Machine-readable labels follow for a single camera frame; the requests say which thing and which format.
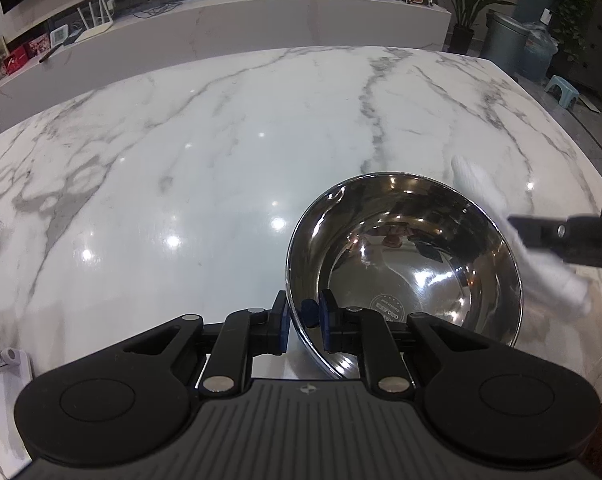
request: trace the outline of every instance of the plastic container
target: plastic container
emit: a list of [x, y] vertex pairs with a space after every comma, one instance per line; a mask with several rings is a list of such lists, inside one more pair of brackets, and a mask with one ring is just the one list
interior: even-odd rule
[[544, 23], [526, 23], [531, 32], [523, 49], [518, 72], [535, 83], [540, 83], [550, 67], [552, 57], [559, 51], [559, 43], [548, 32]]

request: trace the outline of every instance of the potted plant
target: potted plant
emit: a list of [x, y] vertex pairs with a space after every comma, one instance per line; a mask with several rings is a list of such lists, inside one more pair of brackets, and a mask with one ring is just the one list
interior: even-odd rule
[[467, 54], [474, 37], [473, 26], [479, 13], [490, 5], [516, 5], [507, 0], [451, 0], [456, 16], [456, 25], [452, 32], [448, 52]]
[[583, 51], [583, 28], [593, 9], [594, 0], [554, 0], [552, 35], [567, 61], [578, 59]]

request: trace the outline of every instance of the bowl rim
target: bowl rim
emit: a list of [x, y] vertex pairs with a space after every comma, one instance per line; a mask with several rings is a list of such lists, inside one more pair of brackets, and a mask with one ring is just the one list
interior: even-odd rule
[[518, 304], [518, 322], [516, 324], [516, 332], [514, 332], [514, 337], [510, 341], [509, 346], [514, 347], [514, 345], [516, 344], [516, 341], [518, 340], [518, 334], [521, 330], [521, 324], [523, 322], [523, 308], [524, 308], [524, 306], [523, 306], [523, 283], [521, 282], [521, 274], [518, 271], [518, 264], [516, 262], [516, 258], [514, 257], [512, 247], [510, 247], [510, 244], [508, 243], [507, 239], [504, 237], [503, 233], [498, 228], [498, 226], [496, 225], [494, 220], [492, 220], [490, 215], [488, 215], [473, 200], [470, 200], [468, 197], [466, 197], [464, 194], [460, 193], [459, 191], [455, 190], [453, 187], [448, 186], [447, 184], [444, 184], [443, 182], [440, 182], [438, 180], [435, 180], [435, 179], [427, 177], [427, 176], [423, 176], [423, 175], [419, 175], [419, 174], [415, 174], [415, 173], [406, 173], [404, 171], [378, 171], [375, 173], [360, 174], [357, 176], [347, 178], [347, 179], [339, 182], [338, 184], [331, 186], [325, 192], [321, 193], [318, 197], [316, 197], [315, 200], [313, 200], [313, 202], [305, 209], [305, 211], [299, 218], [298, 222], [296, 223], [296, 226], [294, 227], [294, 231], [292, 232], [292, 237], [290, 238], [290, 243], [287, 246], [287, 253], [286, 253], [286, 298], [287, 298], [287, 306], [290, 309], [290, 316], [292, 317], [292, 324], [294, 325], [296, 335], [299, 337], [299, 339], [301, 340], [301, 343], [303, 344], [303, 346], [305, 346], [306, 350], [309, 351], [311, 357], [314, 359], [316, 364], [318, 364], [319, 367], [321, 367], [321, 369], [324, 372], [326, 372], [329, 376], [331, 376], [334, 379], [346, 379], [346, 377], [345, 377], [345, 375], [340, 373], [332, 365], [332, 363], [329, 362], [324, 357], [324, 355], [321, 353], [321, 351], [318, 348], [316, 348], [314, 342], [312, 341], [309, 334], [305, 330], [305, 327], [303, 327], [301, 318], [299, 317], [299, 314], [296, 311], [296, 308], [294, 307], [294, 303], [292, 301], [292, 291], [290, 290], [290, 256], [292, 253], [292, 245], [294, 244], [294, 239], [296, 238], [296, 233], [299, 230], [301, 223], [306, 218], [308, 213], [314, 208], [314, 206], [317, 203], [319, 203], [326, 196], [328, 196], [331, 192], [333, 192], [334, 189], [338, 189], [339, 187], [345, 186], [346, 184], [350, 184], [351, 182], [356, 182], [357, 180], [363, 180], [364, 178], [373, 178], [373, 177], [377, 177], [377, 176], [393, 176], [393, 175], [407, 176], [410, 178], [418, 178], [421, 180], [427, 180], [428, 182], [442, 186], [442, 187], [456, 193], [457, 195], [463, 197], [465, 200], [467, 200], [469, 203], [471, 203], [473, 206], [475, 206], [475, 208], [478, 209], [485, 216], [485, 218], [488, 219], [488, 221], [496, 229], [498, 235], [503, 240], [505, 246], [508, 248], [508, 253], [510, 254], [510, 259], [512, 260], [512, 263], [514, 264], [514, 272], [516, 272], [516, 281], [518, 282], [518, 289], [520, 291], [519, 302], [518, 302], [519, 303]]

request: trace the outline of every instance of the black cable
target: black cable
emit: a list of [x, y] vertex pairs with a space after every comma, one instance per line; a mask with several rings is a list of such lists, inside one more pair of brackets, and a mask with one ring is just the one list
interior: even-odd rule
[[142, 20], [144, 20], [147, 18], [153, 18], [154, 16], [160, 16], [161, 14], [165, 14], [166, 12], [170, 12], [171, 10], [176, 9], [178, 6], [181, 5], [183, 5], [183, 0], [167, 0], [166, 2], [163, 2], [162, 4], [156, 7], [151, 7], [150, 9], [137, 11], [140, 13], [140, 15], [136, 12], [134, 12], [133, 15], [137, 18], [141, 18]]

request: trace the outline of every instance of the dark cabinet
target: dark cabinet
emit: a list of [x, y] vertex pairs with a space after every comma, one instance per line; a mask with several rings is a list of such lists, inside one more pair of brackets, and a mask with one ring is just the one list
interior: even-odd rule
[[602, 100], [602, 1], [597, 0], [585, 34], [585, 50], [578, 61], [567, 63], [560, 55], [553, 72], [592, 89]]

